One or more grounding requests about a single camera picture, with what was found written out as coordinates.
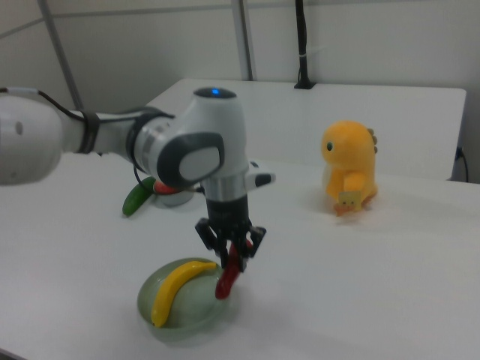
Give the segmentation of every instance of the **clear bowl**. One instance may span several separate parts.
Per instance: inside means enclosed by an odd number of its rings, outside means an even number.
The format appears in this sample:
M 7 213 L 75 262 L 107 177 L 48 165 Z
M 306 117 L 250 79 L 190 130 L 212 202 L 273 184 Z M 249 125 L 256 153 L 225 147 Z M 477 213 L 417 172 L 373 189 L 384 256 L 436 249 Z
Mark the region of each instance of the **clear bowl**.
M 151 313 L 158 289 L 173 270 L 190 261 L 211 262 L 202 258 L 176 260 L 159 268 L 140 288 L 136 301 L 140 315 L 154 335 L 161 340 L 185 338 L 213 326 L 215 319 L 228 305 L 229 298 L 226 300 L 215 298 L 215 287 L 223 272 L 217 264 L 215 269 L 205 270 L 185 283 L 173 300 L 165 325 L 161 328 L 153 326 Z

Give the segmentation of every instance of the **black pole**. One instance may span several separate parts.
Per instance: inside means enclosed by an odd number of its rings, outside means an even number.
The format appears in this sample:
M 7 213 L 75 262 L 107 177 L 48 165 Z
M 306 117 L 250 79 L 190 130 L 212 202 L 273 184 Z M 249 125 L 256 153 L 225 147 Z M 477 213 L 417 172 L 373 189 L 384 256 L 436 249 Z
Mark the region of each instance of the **black pole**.
M 308 79 L 307 66 L 307 23 L 303 12 L 303 0 L 295 0 L 295 10 L 297 13 L 297 35 L 298 35 L 298 57 L 300 59 L 300 70 L 298 72 L 298 82 L 295 89 L 312 89 L 315 82 Z

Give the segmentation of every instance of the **white wall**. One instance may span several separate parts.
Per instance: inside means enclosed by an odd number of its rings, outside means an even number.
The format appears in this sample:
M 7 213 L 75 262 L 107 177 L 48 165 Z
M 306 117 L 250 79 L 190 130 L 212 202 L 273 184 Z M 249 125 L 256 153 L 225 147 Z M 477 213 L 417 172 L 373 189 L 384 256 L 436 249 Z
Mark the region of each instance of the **white wall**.
M 74 105 L 36 0 L 0 0 L 2 86 L 39 88 Z
M 142 106 L 178 80 L 242 80 L 231 1 L 56 1 L 49 6 L 84 106 Z
M 480 182 L 480 1 L 339 2 L 304 9 L 310 78 L 466 89 L 460 143 L 470 179 Z M 248 4 L 256 78 L 296 81 L 295 8 L 282 0 Z

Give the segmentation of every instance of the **toy banana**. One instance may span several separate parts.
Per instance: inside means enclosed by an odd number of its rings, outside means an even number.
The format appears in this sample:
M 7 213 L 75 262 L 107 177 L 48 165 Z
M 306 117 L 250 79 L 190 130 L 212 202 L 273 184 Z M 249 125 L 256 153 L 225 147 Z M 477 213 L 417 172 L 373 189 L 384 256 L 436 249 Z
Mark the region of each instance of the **toy banana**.
M 157 328 L 163 326 L 168 319 L 176 293 L 187 281 L 205 270 L 215 269 L 214 262 L 190 261 L 173 270 L 160 285 L 153 307 L 151 321 Z

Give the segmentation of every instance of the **black cable tie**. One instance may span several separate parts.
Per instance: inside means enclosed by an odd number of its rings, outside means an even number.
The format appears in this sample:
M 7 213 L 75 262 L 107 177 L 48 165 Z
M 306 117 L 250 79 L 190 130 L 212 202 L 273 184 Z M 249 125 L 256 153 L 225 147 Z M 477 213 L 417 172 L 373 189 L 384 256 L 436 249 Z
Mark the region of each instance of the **black cable tie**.
M 100 129 L 100 118 L 95 112 L 89 110 L 80 110 L 85 119 L 85 131 L 83 132 L 82 145 L 80 145 L 77 154 L 88 154 L 94 146 Z

